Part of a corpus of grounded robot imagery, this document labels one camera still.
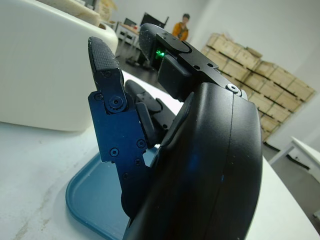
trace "computer monitor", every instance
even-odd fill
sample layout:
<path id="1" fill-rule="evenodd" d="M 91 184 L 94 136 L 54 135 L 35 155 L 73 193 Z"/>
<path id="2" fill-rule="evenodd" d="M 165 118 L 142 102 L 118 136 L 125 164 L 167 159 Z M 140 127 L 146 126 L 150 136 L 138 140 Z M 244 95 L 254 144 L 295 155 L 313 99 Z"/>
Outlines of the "computer monitor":
<path id="1" fill-rule="evenodd" d="M 146 12 L 144 13 L 144 16 L 142 18 L 140 26 L 143 24 L 154 24 L 154 25 L 159 26 L 160 28 L 164 28 L 166 25 L 165 23 L 155 19 L 153 16 L 151 16 L 150 14 L 148 14 Z"/>

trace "white table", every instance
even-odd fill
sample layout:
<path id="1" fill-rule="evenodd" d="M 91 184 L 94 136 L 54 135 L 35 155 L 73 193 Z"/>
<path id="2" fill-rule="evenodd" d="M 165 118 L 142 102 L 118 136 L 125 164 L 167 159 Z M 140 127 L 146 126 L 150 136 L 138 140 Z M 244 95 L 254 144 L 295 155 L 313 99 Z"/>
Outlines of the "white table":
<path id="1" fill-rule="evenodd" d="M 320 152 L 316 151 L 293 136 L 291 138 L 292 141 L 284 149 L 279 151 L 273 158 L 271 158 L 269 164 L 273 165 L 276 161 L 286 156 L 293 149 L 297 149 L 307 158 L 306 164 L 308 167 L 310 167 L 308 172 L 320 183 Z"/>
<path id="2" fill-rule="evenodd" d="M 174 113 L 179 111 L 180 102 L 126 72 L 123 75 L 161 98 Z M 97 152 L 92 126 L 84 132 L 61 132 L 0 123 L 0 239 L 102 240 L 74 220 L 65 203 L 69 180 Z M 289 239 L 320 237 L 263 160 L 260 197 L 246 240 Z"/>

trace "stacked wooden crates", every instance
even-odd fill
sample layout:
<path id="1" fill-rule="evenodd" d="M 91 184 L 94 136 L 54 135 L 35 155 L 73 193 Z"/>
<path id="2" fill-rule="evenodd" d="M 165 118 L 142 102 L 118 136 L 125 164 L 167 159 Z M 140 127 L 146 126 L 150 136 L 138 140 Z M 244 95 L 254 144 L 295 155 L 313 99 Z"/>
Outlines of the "stacked wooden crates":
<path id="1" fill-rule="evenodd" d="M 258 108 L 262 140 L 265 141 L 315 90 L 282 67 L 262 61 L 262 55 L 214 33 L 201 51 L 219 66 L 231 83 L 245 90 Z"/>

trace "black joint hinge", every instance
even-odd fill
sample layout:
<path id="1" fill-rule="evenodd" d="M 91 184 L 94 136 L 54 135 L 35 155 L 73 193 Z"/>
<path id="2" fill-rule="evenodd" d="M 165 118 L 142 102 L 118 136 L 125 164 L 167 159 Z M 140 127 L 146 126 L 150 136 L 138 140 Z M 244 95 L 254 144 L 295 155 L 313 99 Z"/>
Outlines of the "black joint hinge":
<path id="1" fill-rule="evenodd" d="M 104 107 L 110 114 L 123 112 L 128 105 L 123 82 L 124 77 L 119 68 L 94 73 L 96 88 L 101 92 L 94 99 L 104 102 Z"/>

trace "textured fingertip pad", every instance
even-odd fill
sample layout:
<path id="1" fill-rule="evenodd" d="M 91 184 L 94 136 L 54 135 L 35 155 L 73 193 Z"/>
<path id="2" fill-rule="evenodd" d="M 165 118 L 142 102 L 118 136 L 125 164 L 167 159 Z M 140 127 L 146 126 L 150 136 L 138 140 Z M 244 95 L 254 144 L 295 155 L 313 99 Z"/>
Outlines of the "textured fingertip pad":
<path id="1" fill-rule="evenodd" d="M 88 50 L 93 72 L 119 68 L 119 62 L 115 55 L 100 38 L 94 36 L 89 37 Z"/>
<path id="2" fill-rule="evenodd" d="M 161 27 L 153 25 L 151 23 L 145 23 L 140 28 L 139 34 L 139 46 L 144 56 L 150 60 L 154 44 L 156 44 L 156 35 L 165 33 Z"/>

